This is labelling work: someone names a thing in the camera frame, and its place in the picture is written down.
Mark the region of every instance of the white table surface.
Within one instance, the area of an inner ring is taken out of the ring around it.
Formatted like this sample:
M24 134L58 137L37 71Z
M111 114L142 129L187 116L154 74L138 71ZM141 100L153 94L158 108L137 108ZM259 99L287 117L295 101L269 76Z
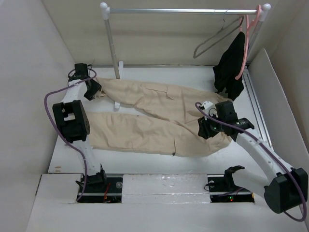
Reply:
M98 77L114 77L113 68L95 68L95 70ZM214 73L212 67L207 66L124 68L123 79L177 84L215 92ZM83 100L85 110L92 112L113 112L113 104L114 102L108 97L93 101ZM246 117L256 125L246 87L234 101L234 107L239 118ZM144 115L142 111L137 111L127 105L121 105L119 112ZM222 174L230 166L242 165L256 174L264 175L249 154L233 141L228 147L203 158L181 158L98 149L95 149L94 153L108 174ZM58 138L48 172L82 173L83 167L78 155Z
M305 223L273 213L257 196L255 203L207 203L208 194L204 194L205 203L147 203L145 198L141 203L76 203L75 180L79 178L80 174L42 176L27 232L307 231ZM194 186L198 186L199 178L196 181ZM301 217L298 207L289 213Z

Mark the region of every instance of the metal clothing rail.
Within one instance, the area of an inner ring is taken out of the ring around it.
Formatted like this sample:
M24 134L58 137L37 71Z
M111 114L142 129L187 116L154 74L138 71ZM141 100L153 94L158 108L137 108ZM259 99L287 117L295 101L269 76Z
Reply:
M259 22L256 24L253 34L249 41L248 54L250 53L253 44L256 40L257 34L264 22L268 11L270 10L270 4L264 4L262 6L262 11L260 13ZM115 70L115 75L117 79L120 79L120 73L118 68L118 61L115 52L114 43L112 41L112 31L110 26L110 14L202 14L202 15L254 15L257 10L215 10L215 9L113 9L107 6L106 3L102 2L100 4L102 10L102 16L105 22L106 33L108 42L110 45L112 64Z

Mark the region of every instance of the white wall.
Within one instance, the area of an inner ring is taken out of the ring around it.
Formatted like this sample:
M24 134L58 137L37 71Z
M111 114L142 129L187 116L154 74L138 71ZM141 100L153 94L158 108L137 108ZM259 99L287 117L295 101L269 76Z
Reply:
M112 64L99 8L104 0L42 1L75 61ZM112 8L255 9L257 4L270 3L272 10L254 50L265 47L269 54L303 1L106 0ZM110 21L117 56L125 64L215 65L238 31L197 59L193 59L193 51L223 26L223 18L223 15L112 14ZM235 18L227 15L226 23Z
M271 62L282 84L307 150L309 150L308 12L309 1L306 0L271 57ZM304 167L309 172L308 157L304 154L291 154L291 156L294 157L295 164ZM309 217L307 217L306 223L309 228Z
M0 231L24 232L55 145L43 99L73 59L40 0L0 0ZM58 101L61 95L49 102Z

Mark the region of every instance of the beige trousers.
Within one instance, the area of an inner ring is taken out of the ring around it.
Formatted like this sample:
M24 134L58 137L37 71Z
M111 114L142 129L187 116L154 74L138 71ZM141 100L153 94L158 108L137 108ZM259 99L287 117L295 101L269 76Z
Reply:
M202 114L195 102L226 101L216 93L188 87L117 79L98 79L102 96L132 105L150 116L87 112L90 143L94 148L147 152L182 157L210 155L230 143L219 133L199 137L197 120Z

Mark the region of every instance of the white ball finial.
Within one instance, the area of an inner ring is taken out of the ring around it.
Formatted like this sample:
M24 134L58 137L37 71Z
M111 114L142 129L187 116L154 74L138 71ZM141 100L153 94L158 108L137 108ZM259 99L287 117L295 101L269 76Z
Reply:
M100 8L101 8L101 10L102 10L103 19L104 19L104 20L109 19L109 18L110 18L110 8L107 7L107 4L104 3L104 2L102 2L102 3L100 4Z
M266 4L264 4L264 5L262 6L262 11L261 11L260 18L259 18L259 21L260 21L260 22L264 22L264 21L265 21L266 16L267 16L267 14L268 14L270 8L271 8L271 5L268 4L268 3L266 3Z
M270 9L271 9L271 5L268 4L268 3L266 3L266 4L264 4L264 5L262 6L262 10L263 10L263 11L269 11Z
M107 4L105 2L102 2L100 4L101 9L107 9Z

